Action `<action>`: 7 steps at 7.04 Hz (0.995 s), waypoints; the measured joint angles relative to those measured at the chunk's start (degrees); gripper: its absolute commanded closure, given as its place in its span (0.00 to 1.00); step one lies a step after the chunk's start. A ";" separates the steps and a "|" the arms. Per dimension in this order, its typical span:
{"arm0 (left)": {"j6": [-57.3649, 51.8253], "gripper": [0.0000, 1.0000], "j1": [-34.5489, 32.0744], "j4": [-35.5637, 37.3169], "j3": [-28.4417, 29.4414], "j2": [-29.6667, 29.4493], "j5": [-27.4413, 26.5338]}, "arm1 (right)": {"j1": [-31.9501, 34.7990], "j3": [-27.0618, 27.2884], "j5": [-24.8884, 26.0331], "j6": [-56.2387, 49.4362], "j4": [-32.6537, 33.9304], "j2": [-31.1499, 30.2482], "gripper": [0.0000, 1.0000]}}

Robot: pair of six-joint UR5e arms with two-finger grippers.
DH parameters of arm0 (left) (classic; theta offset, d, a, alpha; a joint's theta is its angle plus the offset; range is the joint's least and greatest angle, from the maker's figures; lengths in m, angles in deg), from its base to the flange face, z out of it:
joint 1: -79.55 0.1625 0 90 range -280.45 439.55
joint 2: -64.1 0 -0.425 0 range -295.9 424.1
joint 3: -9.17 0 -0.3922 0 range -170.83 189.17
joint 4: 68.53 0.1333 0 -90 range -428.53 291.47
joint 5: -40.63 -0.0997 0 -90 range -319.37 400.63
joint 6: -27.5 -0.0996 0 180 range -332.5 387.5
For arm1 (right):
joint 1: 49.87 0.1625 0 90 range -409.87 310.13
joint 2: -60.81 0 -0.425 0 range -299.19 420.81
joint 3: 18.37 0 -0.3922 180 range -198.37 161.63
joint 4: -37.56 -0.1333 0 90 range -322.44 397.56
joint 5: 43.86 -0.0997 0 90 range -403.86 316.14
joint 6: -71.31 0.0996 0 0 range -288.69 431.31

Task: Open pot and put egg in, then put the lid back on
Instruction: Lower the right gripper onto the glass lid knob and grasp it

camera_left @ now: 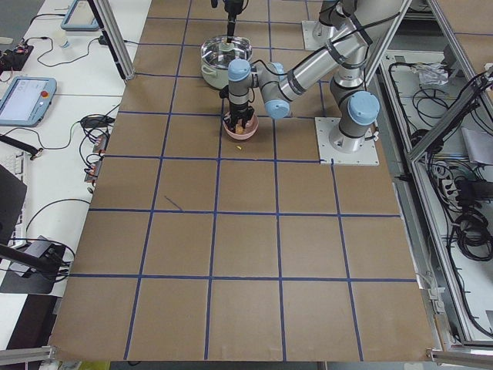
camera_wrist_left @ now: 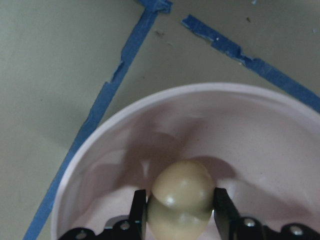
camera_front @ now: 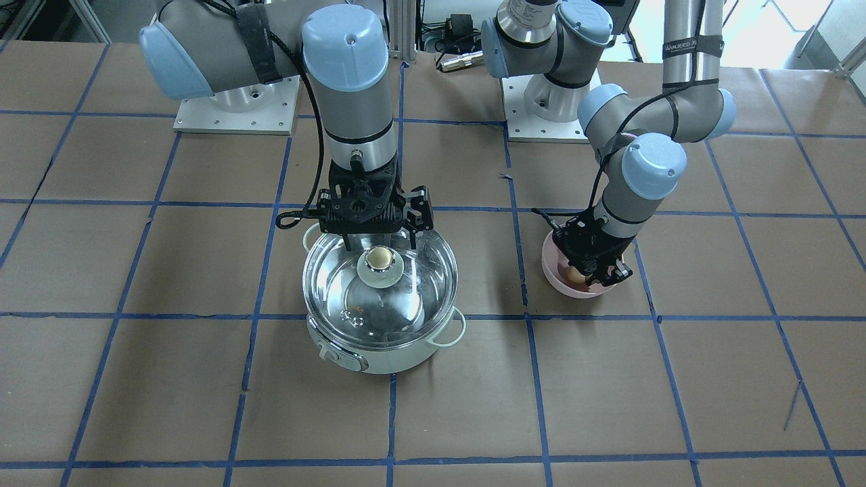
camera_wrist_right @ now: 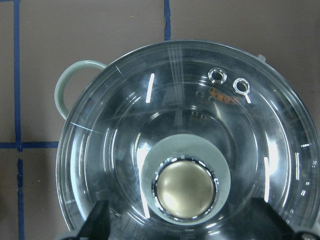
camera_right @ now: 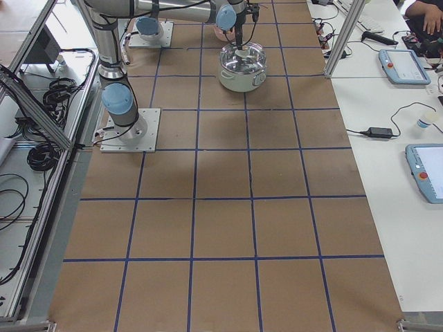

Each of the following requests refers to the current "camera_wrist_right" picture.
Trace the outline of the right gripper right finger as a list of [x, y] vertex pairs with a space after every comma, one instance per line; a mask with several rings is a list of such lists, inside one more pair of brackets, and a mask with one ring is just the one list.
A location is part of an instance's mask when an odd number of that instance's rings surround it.
[[262, 198], [251, 198], [248, 209], [237, 218], [238, 232], [254, 240], [318, 240], [307, 228], [292, 227]]

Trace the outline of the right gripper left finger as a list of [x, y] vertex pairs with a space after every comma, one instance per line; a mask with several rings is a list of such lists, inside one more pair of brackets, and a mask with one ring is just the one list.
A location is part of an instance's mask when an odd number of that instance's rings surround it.
[[79, 230], [57, 235], [54, 240], [108, 240], [111, 234], [108, 200], [98, 200]]

